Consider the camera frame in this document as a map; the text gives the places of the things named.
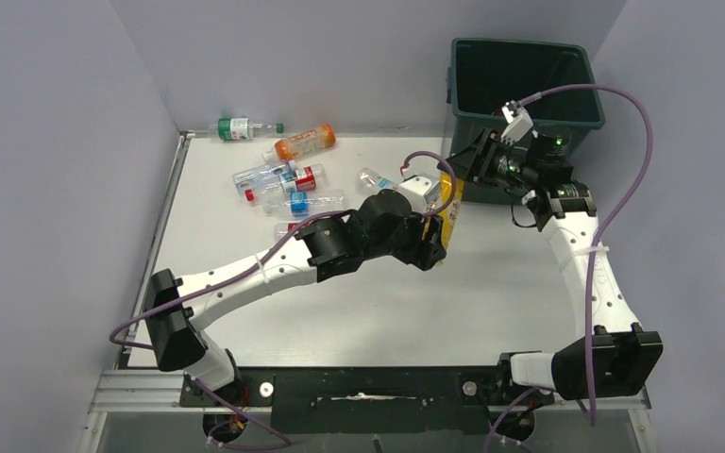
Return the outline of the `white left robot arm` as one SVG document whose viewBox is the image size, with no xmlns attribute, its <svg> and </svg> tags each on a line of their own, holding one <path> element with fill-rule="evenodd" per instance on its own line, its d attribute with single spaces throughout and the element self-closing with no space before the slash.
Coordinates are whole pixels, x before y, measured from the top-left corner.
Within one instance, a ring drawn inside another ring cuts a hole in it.
<svg viewBox="0 0 725 453">
<path fill-rule="evenodd" d="M 142 320 L 156 365 L 184 371 L 210 390 L 238 380 L 231 354 L 207 333 L 234 310 L 293 287 L 354 273 L 367 260 L 393 257 L 422 271 L 443 260 L 443 218 L 413 211 L 385 190 L 355 210 L 316 214 L 269 249 L 199 274 L 152 275 Z"/>
</svg>

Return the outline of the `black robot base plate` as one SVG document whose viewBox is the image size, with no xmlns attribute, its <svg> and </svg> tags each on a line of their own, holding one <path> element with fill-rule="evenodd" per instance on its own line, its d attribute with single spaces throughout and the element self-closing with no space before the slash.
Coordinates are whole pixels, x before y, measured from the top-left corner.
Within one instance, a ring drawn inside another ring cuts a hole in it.
<svg viewBox="0 0 725 453">
<path fill-rule="evenodd" d="M 551 394 L 525 396 L 507 367 L 243 367 L 238 382 L 217 395 L 259 416 L 275 431 L 302 434 L 484 434 L 514 402 L 502 426 L 533 424 Z"/>
</svg>

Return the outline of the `clear bottle blue white label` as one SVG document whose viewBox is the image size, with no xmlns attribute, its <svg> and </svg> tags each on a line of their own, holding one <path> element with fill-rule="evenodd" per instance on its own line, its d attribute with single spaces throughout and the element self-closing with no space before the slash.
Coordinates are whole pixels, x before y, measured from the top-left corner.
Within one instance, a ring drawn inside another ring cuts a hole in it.
<svg viewBox="0 0 725 453">
<path fill-rule="evenodd" d="M 261 207 L 269 216 L 283 220 L 301 220 L 318 213 L 344 210 L 346 194 L 343 190 L 292 192 L 267 199 L 261 203 Z"/>
</svg>

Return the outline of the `clear bottle red label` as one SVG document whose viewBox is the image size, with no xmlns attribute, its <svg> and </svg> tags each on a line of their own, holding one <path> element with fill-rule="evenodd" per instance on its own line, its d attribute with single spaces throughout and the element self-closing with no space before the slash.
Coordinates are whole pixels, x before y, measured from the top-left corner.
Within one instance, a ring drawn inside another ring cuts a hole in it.
<svg viewBox="0 0 725 453">
<path fill-rule="evenodd" d="M 283 222 L 276 224 L 274 227 L 275 243 L 281 242 L 285 236 L 288 236 L 290 239 L 297 239 L 299 229 L 301 228 L 302 225 L 298 222 Z"/>
</svg>

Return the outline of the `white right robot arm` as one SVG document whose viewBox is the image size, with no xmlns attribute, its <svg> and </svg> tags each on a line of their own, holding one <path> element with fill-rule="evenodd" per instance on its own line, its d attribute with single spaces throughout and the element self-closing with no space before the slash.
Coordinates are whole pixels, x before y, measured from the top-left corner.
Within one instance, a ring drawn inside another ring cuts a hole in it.
<svg viewBox="0 0 725 453">
<path fill-rule="evenodd" d="M 529 209 L 564 278 L 578 338 L 555 353 L 505 354 L 508 367 L 493 377 L 495 394 L 508 403 L 531 387 L 565 400 L 639 394 L 663 342 L 642 327 L 619 288 L 594 197 L 565 159 L 567 139 L 532 132 L 527 152 L 515 152 L 513 144 L 485 128 L 448 162 L 467 185 L 499 188 Z"/>
</svg>

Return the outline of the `yellow juice bottle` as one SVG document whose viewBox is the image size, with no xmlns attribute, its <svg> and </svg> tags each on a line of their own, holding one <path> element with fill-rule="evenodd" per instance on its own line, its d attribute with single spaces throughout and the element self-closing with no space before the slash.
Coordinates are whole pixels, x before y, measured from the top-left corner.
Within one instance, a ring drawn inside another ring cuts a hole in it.
<svg viewBox="0 0 725 453">
<path fill-rule="evenodd" d="M 438 206 L 434 209 L 445 206 L 445 208 L 437 214 L 444 219 L 445 225 L 443 227 L 442 241 L 448 251 L 451 236 L 459 216 L 464 191 L 464 182 L 459 179 L 452 178 L 446 173 L 441 173 L 439 176 L 435 177 L 441 184 L 441 196 L 438 200 Z"/>
</svg>

